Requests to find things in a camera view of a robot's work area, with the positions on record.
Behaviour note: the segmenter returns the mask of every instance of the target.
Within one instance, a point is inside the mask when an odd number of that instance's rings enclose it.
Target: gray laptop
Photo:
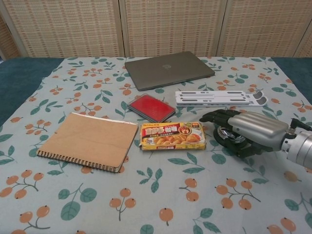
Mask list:
[[[189,51],[126,62],[125,66],[139,91],[215,74],[210,67]]]

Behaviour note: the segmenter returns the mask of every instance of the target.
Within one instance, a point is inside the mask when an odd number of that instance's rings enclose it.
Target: woven screen panel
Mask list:
[[[309,30],[309,35],[304,42],[301,50],[299,51],[299,57],[312,57],[312,30]]]
[[[214,56],[219,0],[125,0],[131,56]]]
[[[218,56],[292,57],[312,13],[312,0],[233,0],[231,3]]]
[[[30,57],[120,54],[113,0],[3,1]]]
[[[6,27],[2,17],[0,17],[0,50],[2,51],[3,59],[12,59],[20,56],[10,31]]]

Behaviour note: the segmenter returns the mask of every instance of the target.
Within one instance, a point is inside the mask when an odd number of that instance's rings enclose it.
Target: tablecloth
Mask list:
[[[37,157],[70,112],[147,122],[127,109],[141,95],[124,67],[141,58],[68,58],[0,128],[1,233],[310,233],[311,170],[282,152],[241,160],[212,137],[204,151],[142,152],[136,136],[118,174]],[[312,125],[312,106],[270,58],[201,58],[215,76],[145,91],[175,106],[175,91],[262,90],[255,111]],[[198,121],[216,108],[177,108]]]

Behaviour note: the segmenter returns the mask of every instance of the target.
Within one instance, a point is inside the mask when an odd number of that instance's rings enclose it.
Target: spiral binding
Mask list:
[[[67,157],[67,156],[64,156],[64,155],[53,154],[53,153],[45,152],[45,151],[42,151],[42,150],[38,150],[37,155],[40,156],[40,157],[56,159],[56,160],[60,160],[60,161],[64,161],[64,162],[71,162],[71,163],[74,163],[74,164],[77,164],[77,165],[81,165],[81,166],[85,166],[85,167],[91,167],[91,168],[104,170],[104,171],[109,171],[109,172],[114,172],[115,169],[116,169],[116,167],[102,165],[102,164],[98,164],[98,163],[94,163],[94,162],[89,162],[89,161],[85,161],[85,160],[78,159],[78,158],[75,158],[75,157]]]

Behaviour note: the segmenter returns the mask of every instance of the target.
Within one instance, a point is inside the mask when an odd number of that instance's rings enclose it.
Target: laptop logo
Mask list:
[[[162,67],[165,68],[166,70],[169,70],[171,68],[169,64],[162,65]]]

